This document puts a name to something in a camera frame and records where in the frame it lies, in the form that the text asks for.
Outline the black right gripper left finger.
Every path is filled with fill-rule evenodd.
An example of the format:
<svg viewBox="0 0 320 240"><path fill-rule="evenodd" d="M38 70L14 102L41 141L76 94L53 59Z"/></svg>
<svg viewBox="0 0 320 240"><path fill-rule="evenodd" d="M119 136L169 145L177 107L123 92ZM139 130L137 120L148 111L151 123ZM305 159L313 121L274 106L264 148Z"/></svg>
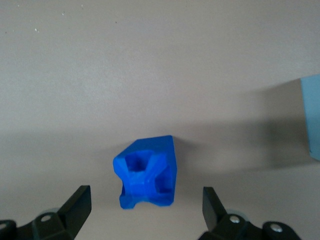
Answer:
<svg viewBox="0 0 320 240"><path fill-rule="evenodd" d="M91 187L81 185L57 210L46 211L18 227L11 219L0 221L2 240L74 240L92 210Z"/></svg>

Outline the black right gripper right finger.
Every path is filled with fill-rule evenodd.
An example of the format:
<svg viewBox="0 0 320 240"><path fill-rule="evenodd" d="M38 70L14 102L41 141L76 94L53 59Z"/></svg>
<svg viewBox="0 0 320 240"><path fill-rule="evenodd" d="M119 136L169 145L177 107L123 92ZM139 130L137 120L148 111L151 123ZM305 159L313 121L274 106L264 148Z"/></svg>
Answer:
<svg viewBox="0 0 320 240"><path fill-rule="evenodd" d="M299 235L288 225L264 222L262 227L236 213L227 213L213 187L202 192L202 214L207 226L200 240L299 240Z"/></svg>

